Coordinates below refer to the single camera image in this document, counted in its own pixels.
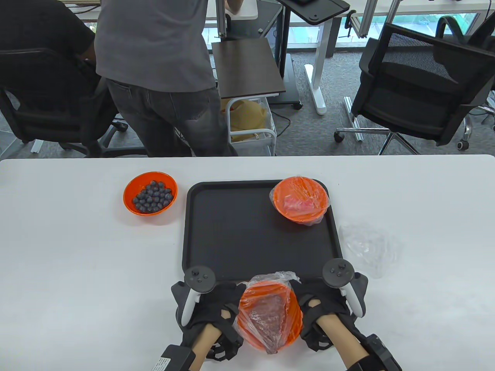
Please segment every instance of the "sticker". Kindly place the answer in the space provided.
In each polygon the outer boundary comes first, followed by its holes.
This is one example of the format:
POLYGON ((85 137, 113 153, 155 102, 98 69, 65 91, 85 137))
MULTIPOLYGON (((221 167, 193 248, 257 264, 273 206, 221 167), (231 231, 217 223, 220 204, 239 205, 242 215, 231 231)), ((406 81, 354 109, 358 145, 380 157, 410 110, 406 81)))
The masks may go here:
POLYGON ((151 371, 165 371, 168 364, 170 363, 170 358, 161 357, 155 367, 151 371))

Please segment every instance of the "gray jeans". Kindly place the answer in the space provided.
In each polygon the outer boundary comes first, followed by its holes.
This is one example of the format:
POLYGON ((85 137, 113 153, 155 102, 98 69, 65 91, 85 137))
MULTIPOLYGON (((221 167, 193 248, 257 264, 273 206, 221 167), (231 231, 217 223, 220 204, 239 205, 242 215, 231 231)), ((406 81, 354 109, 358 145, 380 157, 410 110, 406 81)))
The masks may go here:
POLYGON ((184 154, 177 128, 196 156, 235 156, 215 88, 193 93, 163 93, 107 80, 113 101, 150 157, 184 154))

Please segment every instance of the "gray t-shirt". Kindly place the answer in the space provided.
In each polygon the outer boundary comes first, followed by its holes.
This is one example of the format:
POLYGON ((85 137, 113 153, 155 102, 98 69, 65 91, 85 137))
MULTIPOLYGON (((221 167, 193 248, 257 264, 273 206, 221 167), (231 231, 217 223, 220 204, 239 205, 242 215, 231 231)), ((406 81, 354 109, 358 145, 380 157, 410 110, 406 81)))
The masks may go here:
POLYGON ((158 92, 215 86, 201 35, 208 0, 102 0, 97 73, 158 92))

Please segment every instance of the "hand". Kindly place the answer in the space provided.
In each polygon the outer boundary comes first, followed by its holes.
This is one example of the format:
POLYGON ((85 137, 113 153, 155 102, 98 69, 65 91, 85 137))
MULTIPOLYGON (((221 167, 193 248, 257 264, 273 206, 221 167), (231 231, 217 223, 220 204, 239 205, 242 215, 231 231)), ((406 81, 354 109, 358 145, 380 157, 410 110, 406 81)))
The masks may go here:
POLYGON ((322 279, 302 283, 291 281, 291 286, 304 314, 301 338, 310 349, 323 350, 333 345, 327 333, 319 326, 320 319, 329 320, 325 321, 328 326, 342 323, 348 328, 354 326, 346 299, 339 289, 329 287, 322 279))
POLYGON ((232 327, 232 324, 239 312, 239 301, 245 289, 244 284, 236 285, 235 283, 227 282, 218 284, 212 292, 203 294, 199 303, 195 306, 191 320, 187 326, 181 328, 183 332, 181 345, 192 348, 200 335, 202 335, 203 338, 208 339, 206 342, 212 342, 210 348, 218 342, 220 347, 223 348, 222 351, 225 351, 227 359, 234 357, 238 348, 242 346, 243 341, 232 327), (208 330, 212 335, 214 334, 211 331, 212 327, 219 330, 215 332, 217 333, 216 338, 214 336, 204 336, 205 330, 208 330))

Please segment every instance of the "orange plate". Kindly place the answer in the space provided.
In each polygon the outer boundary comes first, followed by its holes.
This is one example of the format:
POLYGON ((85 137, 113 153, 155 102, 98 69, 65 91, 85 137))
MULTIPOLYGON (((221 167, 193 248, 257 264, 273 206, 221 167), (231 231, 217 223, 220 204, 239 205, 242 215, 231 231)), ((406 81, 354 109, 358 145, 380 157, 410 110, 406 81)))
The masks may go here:
POLYGON ((277 211, 287 219, 303 224, 320 219, 330 205, 328 194, 321 184, 305 177, 291 177, 278 183, 273 192, 273 204, 277 211), (289 195, 300 198, 303 202, 307 199, 315 200, 314 213, 298 215, 293 211, 286 210, 284 199, 289 195))
MULTIPOLYGON (((241 336, 249 344, 258 350, 265 351, 264 345, 248 330, 246 315, 248 315, 256 305, 258 299, 266 295, 279 294, 285 300, 288 287, 279 282, 260 282, 246 289, 239 303, 239 315, 237 325, 241 330, 241 336)), ((285 345, 281 348, 287 348, 292 345, 302 331, 302 312, 297 302, 296 294, 290 289, 289 303, 287 308, 286 323, 290 321, 291 330, 285 345)))
POLYGON ((127 207, 127 210, 129 210, 131 213, 134 213, 136 215, 152 216, 152 215, 161 214, 165 210, 167 210, 170 206, 172 206, 176 199, 177 199, 177 183, 175 182, 174 178, 172 178, 168 174, 161 173, 159 171, 151 171, 149 173, 144 173, 135 177, 130 181, 129 184, 127 184, 127 187, 125 187, 124 190, 124 205, 127 207), (139 192, 145 189, 146 186, 151 183, 151 181, 164 182, 165 187, 170 188, 172 190, 172 195, 174 196, 174 199, 170 202, 170 204, 167 207, 163 208, 157 213, 143 214, 141 211, 138 211, 136 209, 136 207, 132 203, 132 200, 134 199, 134 197, 138 195, 139 192))

